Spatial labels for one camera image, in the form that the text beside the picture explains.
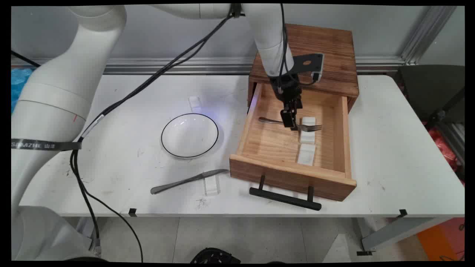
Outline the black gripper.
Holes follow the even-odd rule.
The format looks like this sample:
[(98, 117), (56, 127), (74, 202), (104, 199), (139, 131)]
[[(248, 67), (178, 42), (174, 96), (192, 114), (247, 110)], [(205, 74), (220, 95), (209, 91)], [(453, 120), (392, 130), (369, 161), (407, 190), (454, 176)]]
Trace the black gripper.
[(282, 76), (270, 76), (270, 83), (275, 97), (290, 109), (281, 110), (281, 119), (285, 128), (298, 131), (297, 111), (302, 109), (302, 88), (298, 74), (286, 73)]

